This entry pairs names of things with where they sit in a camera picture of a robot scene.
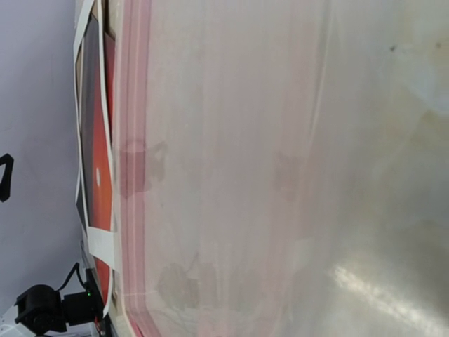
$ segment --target black cable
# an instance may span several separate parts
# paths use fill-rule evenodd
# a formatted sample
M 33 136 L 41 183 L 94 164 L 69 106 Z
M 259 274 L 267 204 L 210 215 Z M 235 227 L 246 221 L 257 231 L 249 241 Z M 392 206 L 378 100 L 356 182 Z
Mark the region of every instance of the black cable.
M 74 274 L 75 272 L 76 272 L 76 275 L 77 275 L 77 277 L 78 277 L 78 281 L 79 281 L 80 285 L 81 285 L 84 289 L 86 289 L 86 285 L 84 284 L 83 279 L 81 278 L 81 274 L 80 274 L 80 272 L 79 272 L 79 263 L 77 262 L 77 263 L 75 263 L 75 265 L 73 266 L 72 270 L 70 270 L 70 273 L 67 275 L 67 277 L 66 277 L 64 283 L 62 284 L 62 286 L 60 286 L 59 289 L 58 289 L 57 291 L 63 290 L 63 289 L 69 284 L 69 281 L 70 281 L 70 279 L 72 278 L 72 276 L 73 276 L 73 274 Z

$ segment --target transparent plastic film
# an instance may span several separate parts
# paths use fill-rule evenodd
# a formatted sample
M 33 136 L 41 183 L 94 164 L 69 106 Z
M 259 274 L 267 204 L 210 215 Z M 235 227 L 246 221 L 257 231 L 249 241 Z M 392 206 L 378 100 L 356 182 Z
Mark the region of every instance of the transparent plastic film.
M 449 333 L 449 4 L 120 11 L 115 209 L 137 335 Z

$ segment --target white wall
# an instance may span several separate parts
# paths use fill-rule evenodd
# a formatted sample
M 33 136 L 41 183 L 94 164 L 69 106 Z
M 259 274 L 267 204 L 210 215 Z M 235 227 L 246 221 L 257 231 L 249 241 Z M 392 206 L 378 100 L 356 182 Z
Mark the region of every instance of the white wall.
M 74 1 L 0 1 L 0 156 L 15 158 L 0 314 L 34 284 L 58 287 L 79 259 L 73 36 Z

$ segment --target wall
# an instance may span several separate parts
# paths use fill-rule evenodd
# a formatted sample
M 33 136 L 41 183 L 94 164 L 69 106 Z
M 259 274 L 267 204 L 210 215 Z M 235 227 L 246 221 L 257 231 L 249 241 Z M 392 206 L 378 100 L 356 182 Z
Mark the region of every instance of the wall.
M 0 203 L 0 314 L 34 284 L 59 287 L 79 259 L 74 15 L 74 1 L 0 1 L 0 156 L 15 158 Z

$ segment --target white dot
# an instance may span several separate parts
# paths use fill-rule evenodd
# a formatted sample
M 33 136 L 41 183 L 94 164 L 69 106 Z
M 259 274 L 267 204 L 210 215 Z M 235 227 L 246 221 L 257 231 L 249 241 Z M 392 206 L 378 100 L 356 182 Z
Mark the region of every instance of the white dot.
M 100 186 L 100 170 L 99 170 L 99 168 L 97 168 L 96 173 L 97 173 L 97 186 L 99 187 Z

